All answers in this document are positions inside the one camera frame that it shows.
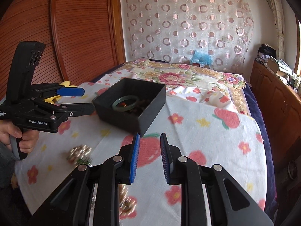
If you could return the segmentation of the person's left hand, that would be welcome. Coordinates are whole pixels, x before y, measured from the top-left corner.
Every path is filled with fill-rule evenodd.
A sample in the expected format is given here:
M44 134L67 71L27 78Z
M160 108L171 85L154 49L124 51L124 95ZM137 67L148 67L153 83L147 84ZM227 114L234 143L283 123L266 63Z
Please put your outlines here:
M19 143L21 152L31 153L38 141L39 131L28 130L22 132L10 120L1 120L1 143L12 150L10 137L21 139Z

